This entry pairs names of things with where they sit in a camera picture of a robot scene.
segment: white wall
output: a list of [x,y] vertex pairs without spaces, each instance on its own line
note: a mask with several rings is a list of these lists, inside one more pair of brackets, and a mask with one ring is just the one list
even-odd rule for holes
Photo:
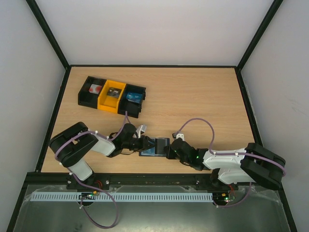
[[243,69],[264,145],[286,159],[282,180],[298,231],[309,221],[309,1],[285,0]]
[[0,231],[34,171],[64,68],[24,0],[0,0]]
[[273,0],[37,0],[70,64],[237,65]]

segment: red object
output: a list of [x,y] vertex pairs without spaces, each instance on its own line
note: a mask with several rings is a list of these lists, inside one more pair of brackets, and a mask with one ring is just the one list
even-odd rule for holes
[[98,186],[99,186],[99,188],[100,188],[100,189],[103,187],[103,185],[102,185],[102,182],[101,182],[101,181],[97,180],[95,183],[97,183],[97,184],[98,184]]
[[232,193],[234,196],[236,196],[233,187],[231,185],[228,186],[231,188],[230,194]]
[[102,86],[97,86],[97,87],[96,87],[96,92],[98,92],[98,93],[99,93],[99,92],[100,92],[100,90],[101,90],[101,88],[102,88]]

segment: wooden table surface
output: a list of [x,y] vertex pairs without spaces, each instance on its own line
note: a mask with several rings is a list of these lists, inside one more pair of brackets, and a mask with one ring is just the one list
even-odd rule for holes
[[[215,130],[213,149],[231,150],[254,142],[236,74],[232,68],[114,68],[73,67],[56,119],[52,137],[82,121],[104,135],[120,129],[124,116],[77,104],[77,95],[88,76],[146,87],[139,118],[130,118],[138,127],[147,125],[145,135],[169,137],[184,122],[201,117]],[[184,129],[185,140],[195,148],[207,148],[211,130],[202,121]],[[108,158],[90,151],[85,160],[96,173],[202,173],[165,157],[118,155]],[[68,172],[48,148],[42,172]]]

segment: black enclosure edge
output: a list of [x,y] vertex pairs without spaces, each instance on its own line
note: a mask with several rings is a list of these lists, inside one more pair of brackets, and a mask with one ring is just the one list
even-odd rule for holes
[[51,46],[53,47],[54,51],[56,52],[60,62],[62,63],[63,67],[65,69],[69,68],[69,63],[67,61],[67,59],[65,58],[57,40],[55,39],[52,31],[50,30],[39,6],[37,5],[35,0],[26,0],[26,2],[28,3],[30,9],[32,10],[34,16],[36,17],[38,23],[40,24],[42,30],[44,31],[49,43],[51,44]]
[[248,93],[247,93],[247,90],[246,90],[245,83],[243,82],[241,72],[238,69],[235,69],[235,73],[236,73],[236,77],[237,77],[237,80],[238,80],[238,84],[239,84],[240,92],[241,92],[241,95],[242,95],[243,103],[244,103],[246,111],[247,111],[247,116],[248,116],[248,119],[249,119],[249,123],[250,123],[250,127],[251,127],[251,130],[252,130],[254,141],[257,144],[263,146],[261,136],[260,136],[259,130],[257,128],[257,124],[256,124],[256,121],[255,121],[255,117],[254,117],[253,110],[252,110],[252,107],[251,107],[251,104],[250,104],[250,100],[249,100],[249,96],[248,96]]
[[236,68],[234,65],[160,65],[160,64],[72,64],[72,67],[114,67],[114,68]]
[[254,51],[256,45],[259,43],[261,37],[263,36],[264,32],[266,31],[267,27],[269,26],[272,18],[275,16],[277,10],[281,6],[283,0],[274,0],[272,5],[270,6],[269,10],[267,11],[263,21],[261,22],[259,28],[257,29],[255,35],[253,36],[247,50],[243,54],[237,68],[238,70],[242,70],[245,66],[246,62],[248,61],[249,57],[251,56],[252,52]]
[[28,186],[28,185],[26,185],[26,186],[24,186],[24,185],[21,188],[19,196],[17,198],[17,202],[15,204],[15,208],[14,208],[14,211],[12,213],[11,220],[10,220],[8,228],[6,230],[7,232],[14,231],[14,227],[15,227],[15,224],[17,222],[18,214],[19,214],[19,211],[20,211],[21,206],[23,204],[25,194],[26,194],[26,190],[27,190],[27,186]]
[[285,216],[286,216],[286,219],[288,221],[290,230],[292,232],[297,232],[297,228],[296,228],[293,216],[292,216],[292,212],[290,210],[290,206],[289,206],[288,200],[286,199],[286,195],[285,195],[283,188],[282,188],[282,190],[278,191],[278,194],[279,194],[280,200],[282,202],[283,209],[284,209]]

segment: black metal frame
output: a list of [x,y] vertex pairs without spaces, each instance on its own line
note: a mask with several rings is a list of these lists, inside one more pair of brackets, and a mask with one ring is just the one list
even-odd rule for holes
[[[243,82],[243,78],[241,76],[241,70],[244,67],[245,63],[249,59],[251,53],[256,47],[257,43],[261,39],[263,33],[265,32],[267,26],[270,24],[273,16],[276,11],[280,7],[283,0],[274,0],[270,9],[268,10],[265,18],[263,19],[259,29],[254,35],[251,43],[249,44],[245,54],[243,55],[239,65],[236,66],[199,66],[199,65],[69,65],[66,58],[64,57],[53,33],[51,32],[46,20],[43,17],[37,3],[35,0],[26,0],[29,7],[31,8],[33,14],[37,18],[40,26],[42,27],[46,37],[50,41],[52,47],[54,48],[56,54],[58,55],[61,63],[66,69],[62,85],[59,91],[59,95],[52,113],[52,117],[47,129],[46,137],[44,139],[44,143],[41,149],[41,153],[36,165],[36,172],[28,173],[26,179],[24,181],[23,187],[19,194],[10,224],[8,226],[7,231],[11,232],[14,230],[14,226],[18,217],[18,213],[20,207],[22,205],[23,199],[26,194],[26,189],[28,185],[66,185],[68,183],[68,174],[67,173],[41,173],[43,161],[45,158],[45,154],[48,148],[48,142],[51,138],[51,134],[56,122],[57,114],[61,105],[62,97],[66,88],[66,84],[68,81],[68,77],[71,71],[71,67],[156,67],[156,68],[234,68],[237,76],[237,80],[239,83],[239,88],[242,94],[242,98],[244,101],[244,105],[246,108],[246,112],[248,115],[249,123],[252,129],[254,141],[260,145],[262,145],[262,140],[256,125],[255,117],[251,108],[251,104],[248,98],[247,90],[245,84]],[[149,185],[149,182],[153,182],[153,184],[161,184],[161,185],[190,185],[195,186],[197,189],[208,189],[210,192],[216,192],[217,190],[213,189],[207,181],[209,179],[209,174],[98,174],[103,175],[103,178],[109,180],[110,185],[121,182],[121,185]],[[290,230],[295,232],[297,231],[293,216],[291,214],[289,204],[287,202],[285,193],[283,188],[279,190],[279,196],[281,202],[283,203],[284,211],[290,226]]]

